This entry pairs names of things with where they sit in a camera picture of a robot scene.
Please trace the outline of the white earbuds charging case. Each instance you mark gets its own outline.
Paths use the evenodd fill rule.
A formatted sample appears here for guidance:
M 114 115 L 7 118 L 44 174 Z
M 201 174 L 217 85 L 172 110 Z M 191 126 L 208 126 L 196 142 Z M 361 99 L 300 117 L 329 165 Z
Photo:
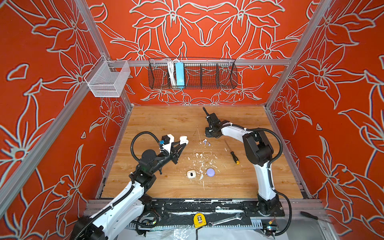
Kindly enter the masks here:
M 188 145 L 189 140 L 187 136 L 180 136 L 180 145 L 186 144 Z

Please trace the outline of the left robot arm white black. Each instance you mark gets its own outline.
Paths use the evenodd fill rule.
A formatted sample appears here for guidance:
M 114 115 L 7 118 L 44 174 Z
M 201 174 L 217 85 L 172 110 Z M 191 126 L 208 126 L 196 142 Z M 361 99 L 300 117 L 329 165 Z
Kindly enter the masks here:
M 152 136 L 159 146 L 159 152 L 149 149 L 137 157 L 134 144 L 142 135 Z M 156 181 L 156 172 L 169 162 L 178 163 L 179 157 L 188 145 L 186 136 L 175 141 L 173 135 L 168 134 L 158 139 L 153 133 L 144 131 L 138 133 L 131 142 L 131 155 L 137 161 L 135 171 L 129 175 L 130 182 L 105 207 L 90 217 L 81 217 L 75 223 L 70 238 L 72 240 L 114 240 L 131 223 L 137 227 L 153 228 L 159 222 L 155 215 L 155 223 L 142 224 L 140 217 L 151 214 L 152 198 L 147 191 Z

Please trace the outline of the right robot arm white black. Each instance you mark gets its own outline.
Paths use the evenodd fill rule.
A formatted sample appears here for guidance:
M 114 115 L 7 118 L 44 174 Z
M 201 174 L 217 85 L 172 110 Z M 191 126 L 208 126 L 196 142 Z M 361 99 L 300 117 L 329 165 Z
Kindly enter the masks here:
M 209 114 L 203 108 L 206 120 L 209 124 L 205 128 L 207 138 L 230 137 L 244 144 L 246 157 L 254 165 L 258 181 L 258 211 L 263 216 L 268 216 L 281 206 L 279 197 L 283 197 L 289 207 L 289 217 L 286 226 L 281 230 L 272 230 L 271 227 L 263 227 L 262 233 L 269 237 L 283 235 L 290 227 L 292 222 L 292 204 L 289 198 L 276 190 L 272 163 L 275 162 L 283 153 L 283 141 L 272 130 L 266 128 L 249 129 L 229 121 L 221 121 L 215 113 Z

